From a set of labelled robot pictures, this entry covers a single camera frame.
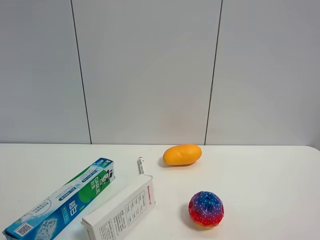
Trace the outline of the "multicoloured dotted ball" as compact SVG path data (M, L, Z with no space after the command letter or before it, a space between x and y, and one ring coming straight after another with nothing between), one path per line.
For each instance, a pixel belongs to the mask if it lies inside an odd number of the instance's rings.
M225 214L221 199L209 191L200 191L192 196L188 213L191 220L204 229L217 227Z

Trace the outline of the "red capped white marker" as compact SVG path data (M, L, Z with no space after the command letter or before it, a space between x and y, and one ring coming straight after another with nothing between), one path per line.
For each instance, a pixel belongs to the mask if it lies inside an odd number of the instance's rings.
M139 174L140 175L147 175L146 164L145 164L145 161L144 161L143 157L139 157L138 158L137 165L138 165Z

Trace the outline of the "yellow mango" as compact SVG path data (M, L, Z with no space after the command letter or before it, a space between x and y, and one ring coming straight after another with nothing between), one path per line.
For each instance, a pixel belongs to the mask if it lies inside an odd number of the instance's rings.
M163 156L163 162L169 166L185 166L194 164L202 156L202 149L194 144L182 144L168 148Z

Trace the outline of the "blue green toothpaste box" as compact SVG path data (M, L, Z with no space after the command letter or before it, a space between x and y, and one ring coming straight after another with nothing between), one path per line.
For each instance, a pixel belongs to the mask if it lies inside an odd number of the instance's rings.
M99 158L5 228L8 240L52 240L115 179L114 162Z

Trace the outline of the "white cardboard box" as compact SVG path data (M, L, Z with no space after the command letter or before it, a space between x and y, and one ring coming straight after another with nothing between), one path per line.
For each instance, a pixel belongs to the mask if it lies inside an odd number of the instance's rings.
M153 177L140 174L112 199L82 218L90 240L123 240L156 205Z

